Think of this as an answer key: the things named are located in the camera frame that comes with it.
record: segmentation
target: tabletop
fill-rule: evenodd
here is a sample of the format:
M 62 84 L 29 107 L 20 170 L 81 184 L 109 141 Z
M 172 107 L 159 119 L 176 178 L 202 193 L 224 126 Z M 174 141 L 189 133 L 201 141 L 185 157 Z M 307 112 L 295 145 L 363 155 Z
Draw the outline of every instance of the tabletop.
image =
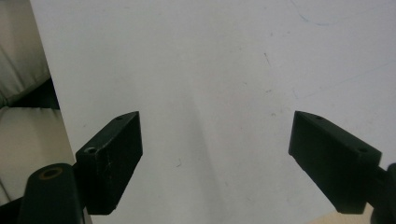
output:
M 144 155 L 94 223 L 305 223 L 333 208 L 288 155 L 295 110 L 396 161 L 393 0 L 32 0 L 76 152 L 140 111 Z

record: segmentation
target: beige cushion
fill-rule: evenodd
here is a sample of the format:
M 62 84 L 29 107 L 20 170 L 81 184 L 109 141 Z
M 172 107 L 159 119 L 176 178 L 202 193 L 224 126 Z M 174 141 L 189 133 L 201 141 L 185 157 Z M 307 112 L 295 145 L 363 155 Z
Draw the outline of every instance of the beige cushion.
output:
M 74 163 L 59 110 L 0 109 L 0 204 L 24 193 L 27 178 L 57 162 Z
M 0 107 L 12 105 L 49 78 L 30 2 L 0 1 Z

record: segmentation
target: white table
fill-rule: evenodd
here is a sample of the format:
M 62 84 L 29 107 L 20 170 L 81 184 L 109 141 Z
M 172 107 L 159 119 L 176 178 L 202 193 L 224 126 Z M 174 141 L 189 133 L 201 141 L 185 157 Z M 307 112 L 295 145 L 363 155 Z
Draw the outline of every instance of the white table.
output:
M 144 156 L 95 223 L 304 223 L 332 211 L 288 155 L 294 110 L 396 161 L 396 2 L 32 0 L 77 151 L 141 113 Z

